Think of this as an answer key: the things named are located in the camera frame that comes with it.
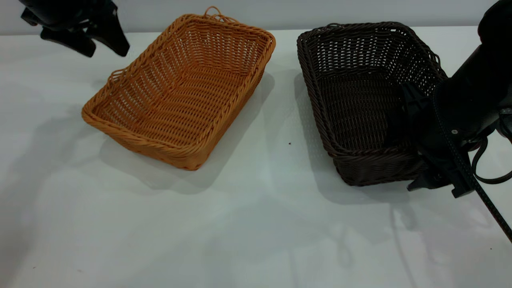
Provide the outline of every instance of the brown wicker basket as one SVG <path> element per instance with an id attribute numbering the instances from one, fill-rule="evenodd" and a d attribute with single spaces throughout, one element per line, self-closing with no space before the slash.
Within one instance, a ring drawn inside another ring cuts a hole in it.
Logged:
<path id="1" fill-rule="evenodd" d="M 253 94 L 275 48 L 269 32 L 220 11 L 207 15 L 209 9 L 181 16 L 114 71 L 84 106 L 84 120 L 131 151 L 199 168 Z"/>
<path id="2" fill-rule="evenodd" d="M 439 57 L 395 22 L 330 24 L 297 39 L 298 58 L 324 148 L 349 185 L 415 178 L 424 169 L 407 140 L 383 148 L 386 112 L 401 103 L 400 84 L 432 96 L 446 78 Z"/>

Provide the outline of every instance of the basket loop handle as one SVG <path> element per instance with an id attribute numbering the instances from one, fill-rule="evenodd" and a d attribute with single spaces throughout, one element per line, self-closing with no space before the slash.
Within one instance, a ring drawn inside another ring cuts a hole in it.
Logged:
<path id="1" fill-rule="evenodd" d="M 215 9 L 217 10 L 218 14 L 213 14 L 213 15 L 208 15 L 208 12 L 210 11 L 210 9 Z M 223 22 L 234 22 L 234 23 L 240 23 L 238 22 L 238 20 L 234 19 L 234 18 L 231 18 L 231 17 L 228 17 L 228 16 L 224 16 L 222 15 L 221 11 L 215 7 L 215 6 L 210 6 L 208 7 L 208 9 L 206 9 L 206 11 L 204 12 L 204 15 L 203 17 L 205 18 L 210 18 L 210 19 L 216 19 L 218 21 L 223 21 Z"/>

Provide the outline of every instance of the rectangular basket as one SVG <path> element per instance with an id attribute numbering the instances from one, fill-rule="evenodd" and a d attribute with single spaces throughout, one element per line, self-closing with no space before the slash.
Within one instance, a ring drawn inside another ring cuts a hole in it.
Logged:
<path id="1" fill-rule="evenodd" d="M 386 113 L 401 104 L 400 85 L 432 96 L 446 79 L 439 57 L 395 22 L 330 24 L 297 39 L 298 58 L 324 148 L 349 185 L 414 179 L 424 169 L 405 140 L 383 148 Z"/>
<path id="2" fill-rule="evenodd" d="M 198 169 L 253 94 L 275 48 L 269 32 L 209 9 L 181 16 L 114 71 L 83 107 L 83 119 L 131 151 Z"/>

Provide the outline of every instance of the table surface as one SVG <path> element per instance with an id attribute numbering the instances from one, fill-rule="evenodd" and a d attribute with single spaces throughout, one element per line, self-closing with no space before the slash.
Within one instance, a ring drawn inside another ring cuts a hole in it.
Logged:
<path id="1" fill-rule="evenodd" d="M 452 75 L 476 27 L 414 28 Z M 512 245 L 476 193 L 350 187 L 323 150 L 299 67 L 302 30 L 198 171 L 125 150 L 83 104 L 126 58 L 0 37 L 0 287 L 512 287 Z M 512 169 L 493 134 L 482 176 Z M 512 222 L 512 181 L 484 185 Z"/>

